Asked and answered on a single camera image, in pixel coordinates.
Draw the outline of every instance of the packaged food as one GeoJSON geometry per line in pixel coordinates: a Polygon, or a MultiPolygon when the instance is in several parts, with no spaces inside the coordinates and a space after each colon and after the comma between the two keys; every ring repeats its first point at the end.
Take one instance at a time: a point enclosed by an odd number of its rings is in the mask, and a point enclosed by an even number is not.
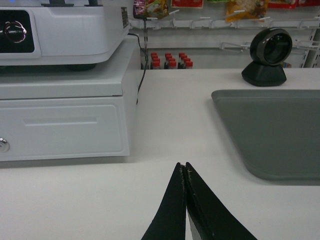
{"type": "Polygon", "coordinates": [[[298,0],[269,0],[268,8],[272,9],[295,9],[298,0]]]}
{"type": "Polygon", "coordinates": [[[134,0],[133,2],[133,17],[135,19],[163,19],[168,15],[167,0],[134,0]]]}
{"type": "Polygon", "coordinates": [[[267,12],[269,0],[234,0],[229,1],[226,6],[226,22],[241,19],[261,19],[267,12]]]}
{"type": "Polygon", "coordinates": [[[203,8],[204,0],[171,0],[173,8],[203,8]]]}
{"type": "Polygon", "coordinates": [[[297,7],[320,6],[320,0],[297,0],[297,7]]]}

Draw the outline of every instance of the bottle cap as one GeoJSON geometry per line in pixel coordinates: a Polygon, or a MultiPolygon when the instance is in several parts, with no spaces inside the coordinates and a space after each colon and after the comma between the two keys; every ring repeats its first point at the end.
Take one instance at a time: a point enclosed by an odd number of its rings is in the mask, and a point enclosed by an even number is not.
{"type": "Polygon", "coordinates": [[[153,62],[156,62],[156,61],[159,61],[159,62],[160,62],[160,58],[157,57],[157,56],[154,56],[154,57],[152,57],[152,61],[153,61],[153,62]]]}
{"type": "Polygon", "coordinates": [[[187,68],[192,68],[194,66],[194,63],[192,61],[186,61],[184,64],[187,68]]]}
{"type": "Polygon", "coordinates": [[[160,61],[154,61],[154,62],[152,63],[152,67],[153,67],[153,68],[160,68],[160,61]]]}
{"type": "Polygon", "coordinates": [[[176,61],[169,61],[169,68],[175,68],[177,67],[177,62],[176,61]]]}
{"type": "Polygon", "coordinates": [[[183,59],[185,59],[185,58],[187,58],[187,57],[188,57],[188,56],[184,54],[184,55],[181,55],[180,59],[183,60],[183,59]]]}
{"type": "Polygon", "coordinates": [[[172,58],[171,53],[169,53],[169,54],[166,53],[166,54],[165,54],[165,59],[166,59],[166,60],[171,59],[171,58],[172,58]]]}

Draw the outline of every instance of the white shelf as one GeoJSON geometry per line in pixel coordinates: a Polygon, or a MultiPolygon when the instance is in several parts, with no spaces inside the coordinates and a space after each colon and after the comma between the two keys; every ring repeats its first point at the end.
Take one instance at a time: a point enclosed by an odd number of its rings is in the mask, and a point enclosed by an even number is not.
{"type": "MultiPolygon", "coordinates": [[[[140,19],[129,20],[131,29],[144,29],[144,21],[140,19]]],[[[238,20],[234,22],[226,22],[225,20],[199,19],[199,20],[157,20],[150,19],[146,21],[146,28],[160,30],[163,28],[189,28],[189,29],[220,29],[220,28],[293,28],[293,29],[318,29],[320,19],[306,18],[295,20],[281,20],[273,18],[264,18],[264,20],[238,20]]]]}

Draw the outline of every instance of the white counter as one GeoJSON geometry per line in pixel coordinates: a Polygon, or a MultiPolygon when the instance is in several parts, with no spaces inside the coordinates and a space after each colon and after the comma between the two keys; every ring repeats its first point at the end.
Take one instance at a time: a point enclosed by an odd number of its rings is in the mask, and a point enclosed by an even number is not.
{"type": "MultiPolygon", "coordinates": [[[[272,89],[320,89],[319,75],[286,69],[272,89]]],[[[320,186],[251,175],[211,99],[220,89],[257,87],[241,69],[149,70],[131,156],[0,162],[0,239],[140,240],[177,162],[190,162],[258,240],[320,239],[320,186]]]]}

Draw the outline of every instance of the gray counter mat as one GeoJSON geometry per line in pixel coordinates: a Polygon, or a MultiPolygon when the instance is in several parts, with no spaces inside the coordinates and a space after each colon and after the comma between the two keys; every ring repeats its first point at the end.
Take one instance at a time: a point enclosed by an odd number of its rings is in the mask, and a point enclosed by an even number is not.
{"type": "Polygon", "coordinates": [[[211,96],[252,174],[320,179],[320,90],[217,90],[211,96]]]}

